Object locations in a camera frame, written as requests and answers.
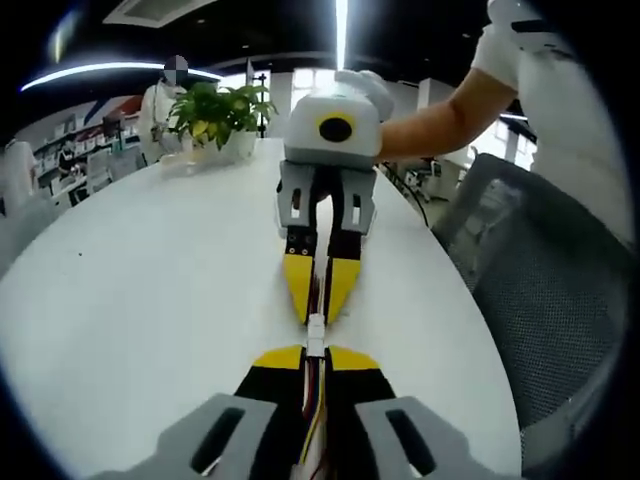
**mesh chair back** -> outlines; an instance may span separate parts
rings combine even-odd
[[[110,156],[110,152],[104,149],[89,155],[87,158],[87,188],[89,193],[97,193],[111,182],[109,175]]]
[[[142,153],[139,146],[129,147],[109,156],[109,172],[114,182],[138,170]]]
[[[500,352],[525,476],[541,476],[598,403],[624,336],[635,258],[576,200],[487,154],[433,230]]]

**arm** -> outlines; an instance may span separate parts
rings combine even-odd
[[[517,92],[472,68],[446,101],[382,125],[380,157],[433,157],[459,150],[480,135]]]

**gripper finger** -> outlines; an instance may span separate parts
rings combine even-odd
[[[300,323],[306,323],[313,305],[314,255],[318,234],[310,228],[290,227],[287,229],[287,246],[283,267],[293,305]]]

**green leaves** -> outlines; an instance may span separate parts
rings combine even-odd
[[[171,109],[170,116],[177,117],[171,130],[182,139],[185,132],[193,132],[197,126],[197,142],[215,141],[218,148],[222,148],[233,131],[257,131],[260,115],[269,121],[272,112],[278,113],[272,102],[260,101],[260,94],[268,92],[261,85],[233,89],[218,88],[210,82],[196,83],[178,96]]]

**window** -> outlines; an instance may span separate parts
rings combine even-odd
[[[293,91],[291,92],[291,110],[305,95],[333,83],[335,70],[313,70],[301,68],[293,72]]]
[[[490,153],[499,158],[504,158],[507,153],[507,139],[509,129],[504,122],[495,121],[478,138],[469,144],[467,157],[473,160],[476,156],[474,148],[478,153]]]
[[[518,136],[518,149],[516,150],[516,165],[531,170],[534,154],[538,151],[538,146],[528,138]]]
[[[271,72],[269,70],[262,70],[259,72],[255,72],[253,75],[253,85],[255,86],[261,85],[259,78],[263,74],[266,77],[264,80],[264,86],[269,88],[271,85]],[[246,81],[247,81],[247,75],[244,73],[239,73],[237,75],[229,75],[224,77],[222,80],[220,80],[220,82],[218,82],[218,86],[229,87],[229,88],[240,88],[245,86]],[[269,95],[269,92],[266,92],[264,94],[264,101],[268,102],[270,98],[271,96]],[[258,116],[258,125],[260,125],[261,119],[262,119],[262,115]]]

